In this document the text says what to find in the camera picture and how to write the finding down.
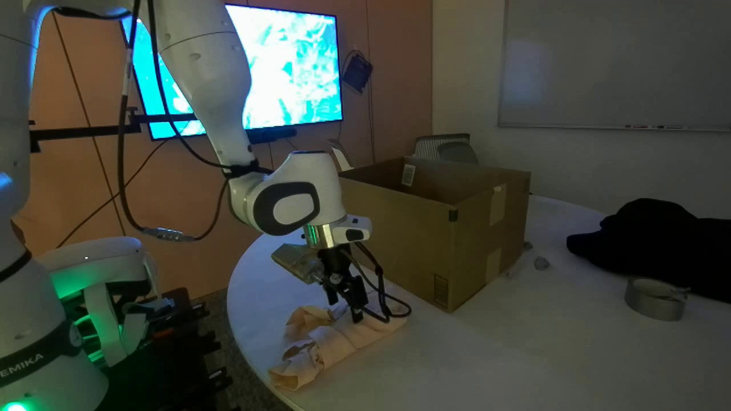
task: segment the black cloth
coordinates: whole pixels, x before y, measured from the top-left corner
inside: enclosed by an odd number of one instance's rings
[[[570,254],[627,276],[649,276],[731,302],[731,220],[699,220],[679,204],[638,198],[595,232],[566,237]]]

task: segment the whiteboard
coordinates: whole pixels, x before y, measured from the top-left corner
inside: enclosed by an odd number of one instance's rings
[[[499,126],[731,133],[731,0],[506,0]]]

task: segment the cardboard box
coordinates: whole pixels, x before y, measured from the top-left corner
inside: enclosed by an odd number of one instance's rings
[[[523,252],[529,174],[390,160],[345,171],[346,213],[371,220],[366,246],[385,279],[458,308]]]

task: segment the screen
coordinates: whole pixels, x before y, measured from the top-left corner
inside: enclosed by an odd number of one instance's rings
[[[266,140],[277,131],[291,133],[297,126],[342,120],[335,15],[238,5],[226,5],[226,12],[250,66],[250,91],[241,111],[250,144],[255,135]],[[130,23],[132,18],[124,21],[126,41],[130,41]],[[136,25],[132,66],[144,115],[164,115],[151,33],[144,25]],[[162,60],[159,70],[169,115],[191,115]],[[176,120],[176,128],[184,136],[205,135],[193,118]],[[152,140],[173,136],[169,120],[151,120],[149,133]]]

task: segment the round table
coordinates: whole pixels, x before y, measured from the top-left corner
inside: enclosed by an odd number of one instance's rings
[[[566,411],[728,409],[731,308],[689,296],[680,323],[657,323],[624,303],[626,279],[570,255],[566,236],[595,231],[601,213],[529,198],[531,245],[508,275],[457,313],[401,292],[408,325],[329,368],[291,409],[346,411]],[[227,284],[227,323],[239,351],[266,383],[282,327],[299,305],[326,305],[319,285],[282,271],[271,254],[299,236],[258,237]]]

